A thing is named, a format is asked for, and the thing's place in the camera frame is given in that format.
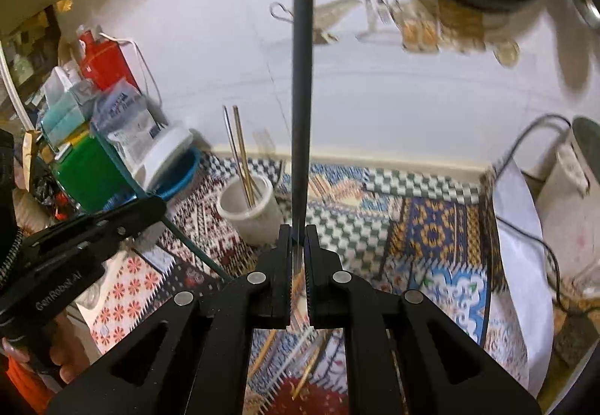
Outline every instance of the plastic bag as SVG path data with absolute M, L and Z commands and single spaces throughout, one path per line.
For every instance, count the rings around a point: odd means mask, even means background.
M 115 146 L 129 171 L 137 169 L 160 133 L 146 99 L 125 78 L 96 100 L 92 123 Z
M 48 79 L 41 86 L 42 91 L 46 95 L 48 106 L 52 108 L 71 86 L 73 86 L 73 83 L 66 71 L 60 66 L 55 66 Z

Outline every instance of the black cable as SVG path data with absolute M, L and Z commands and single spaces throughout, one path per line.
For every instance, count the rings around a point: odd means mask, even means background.
M 500 166 L 500 169 L 496 173 L 496 181 L 498 181 L 502 176 L 502 173 L 506 169 L 506 166 L 508 166 L 508 164 L 511 162 L 512 157 L 515 155 L 515 152 L 517 152 L 517 148 L 521 145 L 523 139 L 525 139 L 525 137 L 527 137 L 534 128 L 538 127 L 539 124 L 551 119 L 562 120 L 563 122 L 566 122 L 566 124 L 569 127 L 571 127 L 571 122 L 569 122 L 569 119 L 566 118 L 564 115 L 560 115 L 559 113 L 545 113 L 544 115 L 541 115 L 538 118 L 536 118 L 531 124 L 527 126 L 527 128 L 523 132 L 521 132 L 520 136 L 517 137 L 517 140 L 512 145 L 511 150 L 508 151 L 508 156 L 506 157 L 505 161 L 502 163 L 502 166 Z
M 537 176 L 533 176 L 532 174 L 528 173 L 527 171 L 523 171 L 521 169 L 521 173 L 523 173 L 525 175 L 526 178 L 531 179 L 532 181 L 536 181 L 538 183 L 545 183 L 546 180 L 543 178 L 538 178 Z
M 496 183 L 498 183 L 498 180 L 502 176 L 502 173 L 505 172 L 506 168 L 508 167 L 508 164 L 511 162 L 512 158 L 514 157 L 515 153 L 517 152 L 518 147 L 521 145 L 521 142 L 523 142 L 523 139 L 525 139 L 525 137 L 527 137 L 534 128 L 538 127 L 538 125 L 542 124 L 545 121 L 556 120 L 556 119 L 565 122 L 569 126 L 569 128 L 571 127 L 571 122 L 569 121 L 569 119 L 566 118 L 564 115 L 560 115 L 559 113 L 545 113 L 544 115 L 541 115 L 538 118 L 536 118 L 533 122 L 531 122 L 531 124 L 529 124 L 527 126 L 527 128 L 523 132 L 521 132 L 521 134 L 517 137 L 517 140 L 512 145 L 510 151 L 508 151 L 508 154 L 506 155 L 504 162 L 500 165 L 498 171 L 496 172 L 496 178 L 494 179 L 494 186 L 496 185 Z M 535 237 L 533 235 L 529 235 L 524 230 L 521 230 L 517 226 L 505 221 L 503 218 L 496 217 L 496 219 L 500 220 L 502 223 L 505 223 L 507 226 L 512 227 L 512 229 L 516 230 L 517 232 L 521 232 L 526 237 L 530 237 L 536 241 L 540 241 L 544 245 L 544 247 L 548 251 L 550 251 L 550 247 L 548 247 L 547 244 L 544 243 L 544 241 L 539 240 L 537 237 Z M 551 252 L 551 257 L 553 258 L 554 265 L 556 267 L 556 273 L 557 273 L 556 277 L 558 279 L 559 278 L 558 262 L 556 261 L 556 256 L 554 256 L 553 252 Z M 491 289 L 492 289 L 492 283 L 493 283 L 492 282 L 492 274 L 493 274 L 493 256 L 492 256 L 491 250 L 490 250 L 490 252 L 488 252 L 488 261 L 487 261 L 487 277 L 488 277 L 489 287 L 488 287 L 488 291 L 486 292 L 486 295 L 485 295 L 484 325 L 483 325 L 483 328 L 481 331 L 482 332 L 481 340 L 479 342 L 479 345 L 481 345 L 482 347 L 485 345 L 485 337 L 487 334 L 488 324 L 490 322 Z M 557 289 L 556 291 L 557 291 L 557 300 L 559 301 L 560 309 L 569 313 L 569 315 L 571 315 L 570 310 L 565 309 L 563 304 L 560 303 L 559 289 Z
M 594 312 L 595 310 L 600 310 L 600 306 L 595 306 L 595 307 L 590 307 L 586 310 L 571 310 L 568 307 L 565 307 L 565 305 L 562 303 L 562 298 L 560 297 L 560 269 L 559 269 L 559 262 L 556 259 L 556 255 L 554 255 L 553 250 L 550 248 L 550 246 L 548 246 L 548 244 L 546 244 L 544 241 L 542 241 L 540 238 L 535 237 L 535 235 L 530 234 L 529 232 L 525 232 L 525 230 L 520 229 L 519 227 L 517 227 L 516 225 L 510 223 L 509 221 L 504 220 L 504 218 L 502 217 L 498 217 L 496 215 L 496 220 L 501 221 L 504 225 L 510 227 L 511 229 L 515 230 L 516 232 L 520 233 L 521 235 L 524 235 L 525 237 L 536 241 L 538 244 L 542 244 L 542 246 L 544 246 L 544 249 L 546 250 L 546 252 L 548 253 L 548 255 L 550 255 L 550 258 L 552 259 L 553 265 L 554 265 L 554 276 L 556 277 L 556 288 L 554 288 L 554 291 L 556 292 L 556 304 L 558 305 L 558 307 L 565 312 L 567 315 L 574 315 L 574 316 L 585 316 L 590 312 Z

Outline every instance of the patterned rug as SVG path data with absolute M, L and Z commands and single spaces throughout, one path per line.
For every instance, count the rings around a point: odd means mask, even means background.
M 269 176 L 284 219 L 289 223 L 289 170 L 281 161 L 249 160 L 248 164 L 254 172 Z M 237 277 L 253 270 L 262 250 L 245 244 L 217 213 L 218 193 L 233 174 L 232 160 L 206 154 L 200 179 L 186 198 L 178 200 L 170 215 L 194 243 Z M 504 279 L 489 195 L 485 184 L 461 184 L 443 176 L 313 163 L 307 223 L 317 226 L 322 246 L 340 255 L 345 270 L 394 294 L 401 294 L 407 288 L 420 289 L 475 342 L 485 340 L 486 351 L 527 386 L 526 348 Z M 206 292 L 221 287 L 215 274 L 168 230 L 158 235 L 158 246 L 169 254 L 148 256 L 142 262 L 149 268 L 148 273 L 154 271 L 158 277 L 143 297 L 140 311 L 134 312 L 131 327 L 176 292 L 189 288 L 191 283 L 196 289 L 208 288 Z M 493 266 L 491 282 L 487 275 L 489 258 Z M 135 277 L 131 277 L 130 282 L 143 283 L 139 273 L 132 274 Z M 490 289 L 490 318 L 484 339 L 485 297 Z M 113 300 L 115 298 L 107 298 L 109 303 Z M 112 325 L 108 322 L 113 321 L 115 306 L 111 303 L 106 307 L 104 330 L 110 330 Z M 305 325 L 305 310 L 294 313 L 296 331 L 277 334 L 260 369 L 248 380 L 244 413 L 295 413 L 298 410 L 313 413 L 312 408 L 307 410 L 308 404 L 292 404 L 289 395 L 292 384 L 302 377 L 319 333 Z M 95 325 L 99 344 L 102 343 L 97 328 L 100 324 Z M 250 363 L 258 356 L 267 336 L 268 331 L 254 331 Z M 116 340 L 116 337 L 109 339 L 105 349 Z M 326 401 L 332 400 L 334 411 L 331 413 L 347 413 L 346 359 L 341 330 L 332 334 L 303 393 L 304 401 L 310 398 L 309 393 L 320 400 L 324 396 Z
M 116 280 L 90 328 L 101 354 L 109 351 L 139 323 L 162 281 L 163 275 L 136 253 L 125 254 Z

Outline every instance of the red bottle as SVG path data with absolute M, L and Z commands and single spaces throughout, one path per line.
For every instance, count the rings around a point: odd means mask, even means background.
M 97 42 L 91 30 L 83 32 L 79 41 L 84 51 L 83 59 L 79 63 L 83 77 L 90 78 L 102 91 L 109 89 L 122 78 L 139 89 L 117 42 Z

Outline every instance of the black stick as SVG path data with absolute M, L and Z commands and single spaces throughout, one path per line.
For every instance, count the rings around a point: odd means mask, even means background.
M 293 271 L 301 267 L 308 193 L 310 111 L 313 96 L 313 0 L 294 0 L 292 53 Z

